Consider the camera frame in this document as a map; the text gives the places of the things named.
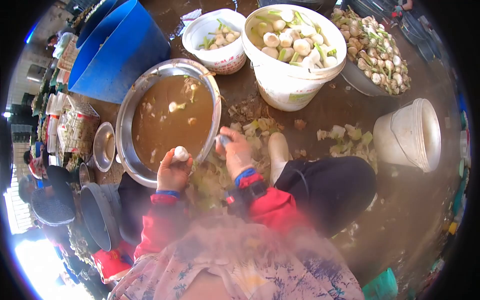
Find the hand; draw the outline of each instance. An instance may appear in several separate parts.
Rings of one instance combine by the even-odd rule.
[[[215,150],[218,154],[227,158],[227,169],[232,180],[252,165],[252,148],[240,132],[228,127],[220,128],[220,134],[228,136],[232,142],[228,143],[225,148],[217,140]]]
[[[190,157],[186,162],[176,162],[171,165],[174,151],[174,148],[168,151],[160,163],[156,174],[157,191],[181,192],[187,184],[193,165],[192,155],[189,154]]]

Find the concrete floor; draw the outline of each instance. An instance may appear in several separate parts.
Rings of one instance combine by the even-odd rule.
[[[196,9],[209,12],[231,8],[247,16],[257,8],[253,0],[245,1],[199,1],[143,0],[142,5],[171,38],[172,58],[194,59],[181,44],[178,32],[182,29],[180,17]],[[334,141],[317,141],[318,129],[330,130],[333,125],[359,124],[365,131],[373,131],[376,119],[418,98],[428,99],[434,106],[440,121],[442,154],[440,165],[432,173],[423,173],[418,168],[394,166],[379,162],[378,199],[371,211],[365,211],[340,233],[333,243],[344,255],[353,274],[363,286],[386,268],[391,267],[397,278],[399,299],[405,299],[410,288],[418,290],[431,265],[440,253],[448,224],[449,206],[460,182],[458,175],[460,116],[456,108],[455,92],[448,74],[439,60],[425,63],[415,49],[404,40],[398,27],[390,31],[397,39],[403,58],[409,65],[412,89],[400,98],[368,97],[355,89],[347,90],[342,76],[325,84],[311,103],[296,112],[282,112],[270,108],[270,114],[285,126],[290,151],[305,149],[308,159],[328,156]],[[248,97],[257,95],[255,76],[250,61],[237,73],[218,75],[216,81],[227,105],[222,109],[222,124],[230,124],[227,107]],[[89,99],[101,116],[101,121],[110,121],[115,127],[119,105]],[[293,128],[295,119],[303,119],[307,127],[299,134]],[[119,182],[122,166],[113,163],[108,173],[96,170],[98,183]]]

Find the gray bucket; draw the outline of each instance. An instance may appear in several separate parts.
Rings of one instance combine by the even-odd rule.
[[[121,241],[116,219],[120,217],[118,184],[89,183],[82,188],[80,204],[88,231],[105,251],[116,249]]]

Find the black pants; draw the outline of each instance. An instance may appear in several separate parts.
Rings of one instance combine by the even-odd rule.
[[[363,159],[348,156],[315,162],[292,160],[276,182],[291,193],[297,208],[305,213],[320,234],[331,237],[353,222],[373,200],[375,172]],[[119,186],[122,204],[120,233],[132,245],[141,241],[142,216],[150,208],[149,189],[123,173]]]
[[[58,166],[48,166],[47,176],[50,181],[55,198],[70,207],[75,213],[75,202],[73,201],[70,183],[73,182],[72,175],[67,169]]]
[[[347,156],[315,162],[289,161],[276,187],[291,193],[297,209],[323,236],[331,237],[370,205],[377,185],[375,171],[367,162]]]

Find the muddy water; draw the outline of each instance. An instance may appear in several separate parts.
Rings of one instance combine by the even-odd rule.
[[[171,102],[185,108],[170,112]],[[212,113],[210,92],[198,80],[183,75],[160,80],[146,91],[133,116],[133,147],[140,161],[156,172],[165,153],[177,146],[195,158],[208,137]]]

